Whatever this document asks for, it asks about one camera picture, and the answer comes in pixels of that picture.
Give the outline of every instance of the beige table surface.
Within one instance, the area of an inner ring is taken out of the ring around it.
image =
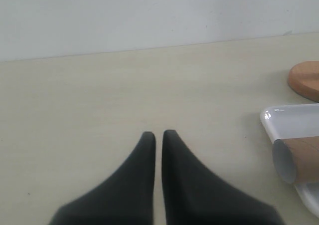
[[[287,225],[319,224],[277,176],[259,120],[268,106],[311,103],[286,80],[318,50],[319,33],[309,33],[0,63],[0,224],[47,224],[107,178],[145,130],[157,136],[155,224],[165,224],[165,129]]]

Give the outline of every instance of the white plastic tray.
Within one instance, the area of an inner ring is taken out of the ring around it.
[[[319,136],[319,104],[284,105],[266,108],[260,119],[272,143],[276,139]],[[305,206],[319,218],[319,183],[297,184]]]

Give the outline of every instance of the paper towel roll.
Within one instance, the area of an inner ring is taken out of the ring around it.
[[[319,182],[319,136],[276,140],[273,161],[289,184]]]

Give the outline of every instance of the wooden base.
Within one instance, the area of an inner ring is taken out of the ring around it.
[[[301,96],[319,102],[319,61],[295,65],[289,72],[288,84]]]

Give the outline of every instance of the brown cardboard roll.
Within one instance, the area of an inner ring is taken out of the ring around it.
[[[273,160],[278,175],[289,184],[319,182],[319,136],[276,140]]]
[[[319,102],[319,61],[295,65],[289,72],[288,84],[301,96]]]

